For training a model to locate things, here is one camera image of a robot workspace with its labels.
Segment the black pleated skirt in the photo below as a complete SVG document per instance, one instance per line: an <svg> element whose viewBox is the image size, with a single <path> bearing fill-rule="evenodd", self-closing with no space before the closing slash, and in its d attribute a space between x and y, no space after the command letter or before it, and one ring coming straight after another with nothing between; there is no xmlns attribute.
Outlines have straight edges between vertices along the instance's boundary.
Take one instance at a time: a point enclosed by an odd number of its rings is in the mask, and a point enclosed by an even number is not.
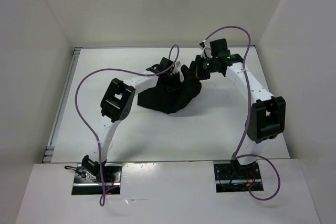
<svg viewBox="0 0 336 224"><path fill-rule="evenodd" d="M191 76L190 68L181 66L183 75L182 88L177 92L167 93L162 84L162 76L159 76L155 87L149 88L138 95L137 105L146 109L172 114L185 108L191 100L197 97L202 84Z"/></svg>

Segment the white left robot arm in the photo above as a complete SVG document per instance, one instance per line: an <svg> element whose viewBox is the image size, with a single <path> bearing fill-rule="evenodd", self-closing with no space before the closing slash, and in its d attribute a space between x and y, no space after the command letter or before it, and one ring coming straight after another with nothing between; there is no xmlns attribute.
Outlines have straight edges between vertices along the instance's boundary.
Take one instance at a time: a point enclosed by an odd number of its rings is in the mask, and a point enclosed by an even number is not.
<svg viewBox="0 0 336 224"><path fill-rule="evenodd" d="M161 62L145 70L144 73L134 73L134 77L126 80L114 78L100 102L101 121L97 131L92 131L98 144L97 150L92 151L82 159L82 175L93 182L103 181L104 165L112 138L120 125L131 112L134 97L143 91L154 88L160 77L170 77L177 73L177 60L162 58Z"/></svg>

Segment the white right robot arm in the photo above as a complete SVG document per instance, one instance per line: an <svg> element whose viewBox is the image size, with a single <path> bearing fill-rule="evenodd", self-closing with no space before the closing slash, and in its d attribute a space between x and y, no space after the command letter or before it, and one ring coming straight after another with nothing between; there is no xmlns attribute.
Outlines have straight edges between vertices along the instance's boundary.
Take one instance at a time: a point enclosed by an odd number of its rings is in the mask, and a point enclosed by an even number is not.
<svg viewBox="0 0 336 224"><path fill-rule="evenodd" d="M246 66L245 57L232 54L225 39L200 43L202 53L190 65L193 81L204 81L212 73L229 80L247 101L244 140L238 143L230 162L232 177L243 178L253 168L264 142L285 128L286 102L267 91Z"/></svg>

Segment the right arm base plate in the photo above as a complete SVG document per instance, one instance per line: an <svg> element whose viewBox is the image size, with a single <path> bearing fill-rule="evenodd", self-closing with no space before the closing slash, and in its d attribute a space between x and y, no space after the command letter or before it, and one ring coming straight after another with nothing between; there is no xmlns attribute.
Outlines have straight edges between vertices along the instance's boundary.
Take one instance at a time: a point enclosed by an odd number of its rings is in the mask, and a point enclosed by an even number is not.
<svg viewBox="0 0 336 224"><path fill-rule="evenodd" d="M240 165L238 162L214 162L214 176L217 193L263 191L261 174L257 162Z"/></svg>

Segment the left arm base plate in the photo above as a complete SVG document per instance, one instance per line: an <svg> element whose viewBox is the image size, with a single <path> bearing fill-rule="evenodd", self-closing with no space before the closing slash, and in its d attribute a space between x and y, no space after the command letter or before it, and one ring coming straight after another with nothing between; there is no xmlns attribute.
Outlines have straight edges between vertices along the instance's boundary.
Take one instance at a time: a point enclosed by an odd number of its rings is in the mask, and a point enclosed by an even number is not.
<svg viewBox="0 0 336 224"><path fill-rule="evenodd" d="M101 178L91 176L81 167L81 164L76 166L68 166L68 169L74 170L74 181L72 185L72 195L101 195L102 182ZM103 167L103 179L107 195L119 195L121 190L121 173L122 164L107 163Z"/></svg>

